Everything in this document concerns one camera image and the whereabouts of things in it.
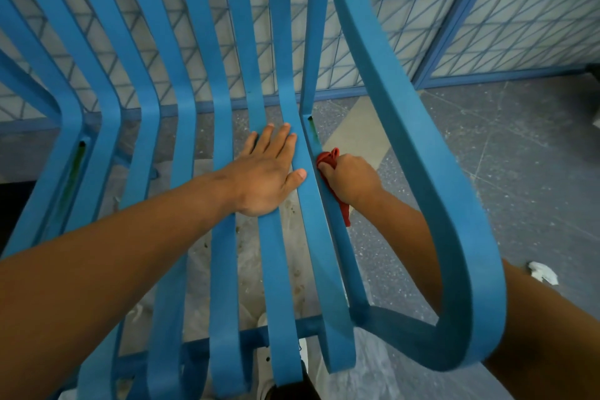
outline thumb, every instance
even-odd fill
[[[305,169],[297,169],[296,171],[290,172],[287,175],[286,181],[283,184],[283,192],[286,196],[288,196],[291,192],[296,190],[304,182],[306,179],[306,170]]]
[[[335,170],[334,170],[334,168],[331,167],[331,165],[329,165],[325,162],[320,162],[318,168],[319,168],[319,171],[321,171],[321,173],[323,173],[323,175],[325,176],[327,181],[330,181],[333,178],[333,176],[335,174]]]

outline finger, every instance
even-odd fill
[[[294,158],[294,152],[296,151],[296,141],[298,140],[298,136],[296,133],[292,133],[286,139],[281,152],[277,156],[286,167],[286,169],[290,169],[290,165],[292,164],[292,159]]]
[[[239,156],[250,155],[252,153],[252,149],[254,149],[254,143],[256,143],[256,139],[258,138],[257,132],[252,132],[250,136],[246,139],[244,143],[244,148],[242,152],[240,152]]]
[[[304,179],[306,179],[306,170],[305,169],[297,169],[296,171],[292,171],[290,172],[290,174],[287,175],[286,177],[286,181],[283,184],[283,197],[282,199],[285,199],[286,196],[288,196],[291,192],[293,192],[294,190],[296,190],[296,188],[298,188],[300,186],[300,184],[302,184],[304,182]]]
[[[252,154],[264,153],[266,151],[266,148],[269,146],[269,143],[271,142],[271,135],[273,134],[273,128],[274,128],[273,123],[269,123],[265,127],[265,129],[263,130],[263,132],[259,138],[259,142],[256,143],[256,147],[254,147],[254,150],[252,151]]]
[[[335,170],[330,165],[328,165],[325,162],[320,162],[318,168],[319,168],[319,171],[321,171],[321,173],[323,173],[323,175],[325,176],[327,181],[329,181],[330,179],[333,178]]]
[[[281,151],[281,148],[283,147],[283,145],[286,142],[286,138],[288,137],[289,132],[290,132],[290,125],[289,125],[289,123],[286,122],[277,131],[275,138],[273,138],[273,140],[267,147],[265,154],[267,154],[268,156],[270,156],[272,158],[277,157],[277,155]]]

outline wire mesh panel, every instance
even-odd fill
[[[477,0],[433,77],[600,60],[600,0]]]
[[[71,86],[77,92],[85,111],[99,110],[95,93],[67,53],[56,32],[34,0],[13,0],[20,12],[41,39],[54,58]],[[140,50],[149,71],[161,105],[175,104],[175,92],[158,53],[137,0],[116,0]],[[212,100],[210,86],[207,85],[206,70],[199,53],[191,28],[185,0],[164,0],[171,25],[175,31],[179,47],[187,67],[196,101]],[[411,75],[423,58],[431,39],[437,32],[444,16],[454,0],[370,0],[391,46]],[[94,49],[104,70],[115,87],[121,105],[125,109],[139,108],[138,95],[121,61],[111,45],[101,22],[89,0],[66,0],[81,29]],[[221,54],[225,63],[227,83],[232,98],[244,97],[244,83],[241,76],[232,28],[228,0],[209,0],[215,21]],[[292,0],[292,40],[293,73],[296,92],[302,83],[304,59],[304,35],[308,0]],[[268,8],[269,0],[251,0],[254,18],[254,33],[259,54],[260,78],[264,95],[278,92],[277,77],[274,74],[274,51],[272,48],[272,22]],[[27,73],[37,79],[29,64],[13,47],[3,32],[0,32],[0,49],[16,61]],[[335,13],[333,0],[327,5],[327,20],[323,39],[323,52],[320,61],[318,89],[342,88],[361,85],[358,70],[349,53],[346,40],[341,33],[340,23]],[[10,89],[0,85],[0,122],[37,118],[44,116],[24,102]]]

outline hand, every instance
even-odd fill
[[[319,170],[337,197],[358,210],[365,199],[383,189],[377,171],[363,157],[344,154],[335,169],[322,162]]]
[[[239,157],[217,171],[231,180],[236,212],[250,217],[269,213],[306,179],[304,169],[289,172],[296,133],[288,136],[289,123],[284,123],[271,140],[273,131],[273,124],[268,124],[256,146],[258,134],[252,132]]]

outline blue chair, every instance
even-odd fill
[[[0,78],[61,125],[49,160],[20,217],[5,256],[93,222],[115,161],[121,106],[115,89],[64,0],[36,0],[67,51],[97,94],[102,125],[90,137],[81,105],[11,0],[0,0],[0,28],[46,85],[45,91],[8,57]],[[214,167],[233,159],[232,106],[208,0],[186,0],[214,102]],[[502,264],[484,211],[403,72],[368,0],[334,0],[344,36],[394,152],[429,223],[442,279],[443,311],[435,326],[372,306],[339,206],[314,168],[322,151],[311,110],[328,0],[309,0],[300,110],[292,73],[290,0],[269,0],[283,119],[297,133],[294,168],[308,171],[298,189],[310,251],[319,316],[296,320],[289,287],[280,214],[259,218],[267,327],[239,331],[235,216],[212,230],[209,338],[182,342],[186,261],[183,256],[158,283],[147,352],[118,357],[122,325],[82,364],[65,388],[77,384],[79,400],[115,399],[116,380],[133,378],[135,399],[196,399],[211,361],[219,396],[250,389],[253,351],[270,346],[275,382],[302,379],[298,339],[317,335],[327,370],[347,370],[356,360],[354,328],[379,336],[421,365],[438,371],[486,358],[505,324]],[[89,0],[135,86],[142,122],[121,207],[146,199],[160,122],[160,107],[115,0]],[[177,99],[177,133],[171,187],[192,177],[196,103],[190,79],[162,0],[138,0]],[[250,113],[250,129],[266,125],[250,0],[229,0]]]

